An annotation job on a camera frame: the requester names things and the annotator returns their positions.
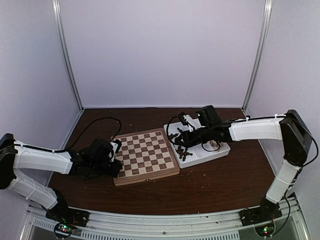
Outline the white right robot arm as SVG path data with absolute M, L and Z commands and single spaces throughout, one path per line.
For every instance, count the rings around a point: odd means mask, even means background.
M 295 184 L 300 172 L 310 164 L 307 160 L 309 151 L 316 141 L 301 116 L 296 110 L 290 109 L 280 115 L 222 121 L 212 105 L 200 108 L 196 116 L 198 123 L 183 112 L 176 115 L 187 129 L 171 138 L 171 144 L 189 149 L 210 141 L 217 144 L 247 140 L 282 142 L 283 162 L 256 210 L 259 220 L 268 220 L 276 212 L 276 205 Z

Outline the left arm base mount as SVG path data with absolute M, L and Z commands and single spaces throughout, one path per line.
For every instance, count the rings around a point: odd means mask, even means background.
M 46 209 L 46 217 L 68 227 L 86 227 L 90 213 L 86 210 L 70 208 L 64 199 L 58 199 L 57 204 Z

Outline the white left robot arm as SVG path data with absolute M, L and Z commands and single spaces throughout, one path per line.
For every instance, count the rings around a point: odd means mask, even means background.
M 116 159 L 122 143 L 120 140 L 94 139 L 81 151 L 54 150 L 27 145 L 6 133 L 0 139 L 0 188 L 12 190 L 27 200 L 37 202 L 52 211 L 61 222 L 72 218 L 63 195 L 25 175 L 23 169 L 56 172 L 63 175 L 91 174 L 117 177 L 122 164 Z

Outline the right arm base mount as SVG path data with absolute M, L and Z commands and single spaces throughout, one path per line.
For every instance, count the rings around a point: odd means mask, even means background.
M 279 203 L 273 203 L 265 197 L 261 200 L 259 206 L 239 211 L 243 227 L 271 221 L 282 216 Z

